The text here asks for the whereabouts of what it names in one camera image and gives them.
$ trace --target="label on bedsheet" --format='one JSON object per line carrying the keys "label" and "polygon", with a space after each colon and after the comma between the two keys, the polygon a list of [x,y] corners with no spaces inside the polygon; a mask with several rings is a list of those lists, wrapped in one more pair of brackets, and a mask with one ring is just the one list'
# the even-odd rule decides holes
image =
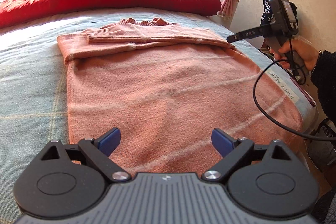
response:
{"label": "label on bedsheet", "polygon": [[283,92],[287,94],[288,98],[291,99],[293,103],[296,103],[299,100],[299,97],[294,91],[292,91],[274,71],[268,69],[265,74],[267,74],[283,90]]}

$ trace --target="bedsheet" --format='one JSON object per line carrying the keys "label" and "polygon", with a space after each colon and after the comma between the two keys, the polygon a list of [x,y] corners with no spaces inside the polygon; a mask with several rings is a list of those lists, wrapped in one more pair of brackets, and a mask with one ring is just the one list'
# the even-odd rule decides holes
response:
{"label": "bedsheet", "polygon": [[[20,216],[12,187],[31,159],[50,139],[68,143],[66,68],[56,38],[97,28],[123,18],[137,21],[161,17],[182,26],[209,28],[231,34],[210,19],[187,13],[130,8],[55,15],[0,30],[0,223]],[[261,68],[270,60],[248,42],[235,46]],[[293,100],[308,129],[316,110],[279,67],[270,77]]]}

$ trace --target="metal screw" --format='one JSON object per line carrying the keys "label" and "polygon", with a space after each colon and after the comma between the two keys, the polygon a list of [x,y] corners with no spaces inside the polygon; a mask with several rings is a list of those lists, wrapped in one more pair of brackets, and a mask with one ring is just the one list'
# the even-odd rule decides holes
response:
{"label": "metal screw", "polygon": [[204,173],[206,179],[218,179],[221,176],[221,173],[215,170],[209,170]]}
{"label": "metal screw", "polygon": [[115,180],[125,180],[128,179],[129,174],[123,171],[114,172],[112,178]]}

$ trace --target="handheld device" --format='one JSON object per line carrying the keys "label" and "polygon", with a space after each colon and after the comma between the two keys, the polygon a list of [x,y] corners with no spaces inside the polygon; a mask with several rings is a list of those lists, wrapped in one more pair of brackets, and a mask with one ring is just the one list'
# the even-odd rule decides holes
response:
{"label": "handheld device", "polygon": [[287,40],[292,39],[299,32],[290,2],[289,0],[270,0],[269,5],[273,12],[273,19],[269,24],[238,32],[227,37],[226,40],[232,43],[242,39],[263,36],[269,47],[288,59],[293,75],[305,79],[309,75],[309,71],[298,53],[295,51],[285,54],[278,52]]}
{"label": "handheld device", "polygon": [[223,159],[200,178],[195,173],[132,178],[108,158],[120,139],[113,128],[77,144],[47,143],[14,185],[23,212],[16,224],[317,223],[309,212],[319,186],[280,140],[257,145],[215,128],[212,144]]}

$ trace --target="red blanket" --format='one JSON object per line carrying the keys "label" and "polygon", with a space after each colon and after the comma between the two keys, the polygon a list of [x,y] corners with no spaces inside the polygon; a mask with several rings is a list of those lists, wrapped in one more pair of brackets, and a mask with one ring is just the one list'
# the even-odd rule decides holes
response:
{"label": "red blanket", "polygon": [[144,7],[216,15],[220,0],[0,0],[0,28],[34,19],[80,10],[98,8]]}

